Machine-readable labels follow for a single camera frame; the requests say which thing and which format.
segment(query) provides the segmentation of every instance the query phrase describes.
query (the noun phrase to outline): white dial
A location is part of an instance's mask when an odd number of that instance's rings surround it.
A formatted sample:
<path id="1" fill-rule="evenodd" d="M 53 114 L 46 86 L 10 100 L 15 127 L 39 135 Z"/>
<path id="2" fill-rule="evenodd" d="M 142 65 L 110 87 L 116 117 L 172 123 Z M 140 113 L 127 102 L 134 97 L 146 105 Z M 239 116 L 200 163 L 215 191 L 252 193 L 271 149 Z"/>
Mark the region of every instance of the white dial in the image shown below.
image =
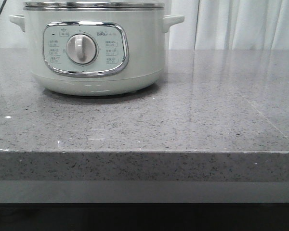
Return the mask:
<path id="1" fill-rule="evenodd" d="M 78 64 L 90 63 L 96 56 L 96 45 L 92 38 L 84 34 L 72 36 L 66 45 L 67 55 Z"/>

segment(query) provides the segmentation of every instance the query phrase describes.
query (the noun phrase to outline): pot base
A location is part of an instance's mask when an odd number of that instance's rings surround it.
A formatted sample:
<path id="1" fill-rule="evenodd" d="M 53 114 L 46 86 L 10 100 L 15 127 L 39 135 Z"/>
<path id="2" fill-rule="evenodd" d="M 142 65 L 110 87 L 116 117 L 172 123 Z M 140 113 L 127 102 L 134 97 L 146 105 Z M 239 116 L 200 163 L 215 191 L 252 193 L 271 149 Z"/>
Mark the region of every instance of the pot base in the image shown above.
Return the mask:
<path id="1" fill-rule="evenodd" d="M 143 89 L 156 82 L 163 74 L 160 70 L 150 75 L 113 81 L 65 81 L 32 74 L 43 87 L 67 95 L 107 96 Z"/>

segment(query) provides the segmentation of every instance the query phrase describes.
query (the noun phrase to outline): speckled stone surface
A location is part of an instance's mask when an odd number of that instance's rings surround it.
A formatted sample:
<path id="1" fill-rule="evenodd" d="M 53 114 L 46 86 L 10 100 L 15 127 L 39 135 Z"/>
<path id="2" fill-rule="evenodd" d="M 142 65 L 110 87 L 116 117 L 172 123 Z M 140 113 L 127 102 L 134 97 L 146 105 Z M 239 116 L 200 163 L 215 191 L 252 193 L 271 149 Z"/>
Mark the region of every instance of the speckled stone surface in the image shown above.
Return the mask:
<path id="1" fill-rule="evenodd" d="M 289 51 L 170 51 L 136 93 L 75 97 L 0 49 L 0 180 L 289 180 Z"/>

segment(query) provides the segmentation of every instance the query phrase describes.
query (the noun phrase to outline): chrome trim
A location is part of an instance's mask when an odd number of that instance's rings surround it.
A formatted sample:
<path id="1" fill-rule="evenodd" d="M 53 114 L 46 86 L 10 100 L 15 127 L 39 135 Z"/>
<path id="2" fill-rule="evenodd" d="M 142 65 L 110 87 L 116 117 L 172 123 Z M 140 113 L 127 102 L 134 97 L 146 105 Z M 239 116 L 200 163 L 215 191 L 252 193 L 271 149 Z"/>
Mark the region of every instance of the chrome trim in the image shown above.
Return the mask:
<path id="1" fill-rule="evenodd" d="M 82 8 L 82 7 L 102 7 L 102 8 L 155 8 L 164 7 L 163 3 L 135 3 L 135 2 L 96 2 L 96 1 L 77 1 L 77 2 L 24 2 L 25 7 L 68 7 L 68 8 Z"/>
<path id="2" fill-rule="evenodd" d="M 79 25 L 86 25 L 86 26 L 108 26 L 108 27 L 114 27 L 116 28 L 120 34 L 121 34 L 121 38 L 123 41 L 123 60 L 122 62 L 115 68 L 109 69 L 109 70 L 105 70 L 105 71 L 90 71 L 90 72 L 85 72 L 85 71 L 65 71 L 65 70 L 61 70 L 61 69 L 57 69 L 53 66 L 51 66 L 49 64 L 49 62 L 46 60 L 45 58 L 45 53 L 44 53 L 44 34 L 47 28 L 51 27 L 51 26 L 79 26 Z M 52 70 L 53 72 L 60 74 L 60 75 L 64 75 L 64 76 L 69 76 L 69 77 L 102 77 L 102 76 L 109 76 L 109 75 L 114 75 L 117 74 L 121 71 L 123 71 L 123 69 L 126 67 L 126 65 L 129 62 L 130 59 L 130 53 L 129 53 L 129 46 L 128 46 L 128 41 L 127 41 L 127 36 L 126 33 L 124 31 L 124 29 L 116 24 L 116 23 L 109 23 L 109 22 L 91 22 L 91 21 L 76 21 L 76 22 L 52 22 L 47 24 L 47 26 L 44 29 L 43 32 L 43 38 L 42 38 L 42 52 L 43 52 L 43 58 L 44 58 L 44 62 L 46 63 L 46 65 L 48 66 L 48 68 L 50 70 Z"/>
<path id="3" fill-rule="evenodd" d="M 24 7 L 24 11 L 162 11 L 162 7 L 142 7 L 142 8 L 101 8 L 101 7 Z"/>

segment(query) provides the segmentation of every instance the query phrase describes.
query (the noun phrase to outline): brand logo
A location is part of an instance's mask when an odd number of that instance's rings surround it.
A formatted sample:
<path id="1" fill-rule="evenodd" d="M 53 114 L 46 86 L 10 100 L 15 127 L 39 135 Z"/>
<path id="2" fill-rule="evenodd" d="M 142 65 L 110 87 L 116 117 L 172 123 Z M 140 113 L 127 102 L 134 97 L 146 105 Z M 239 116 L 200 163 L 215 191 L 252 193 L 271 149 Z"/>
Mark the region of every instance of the brand logo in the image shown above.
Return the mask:
<path id="1" fill-rule="evenodd" d="M 105 33 L 104 31 L 97 32 L 97 36 L 107 36 L 108 33 Z"/>

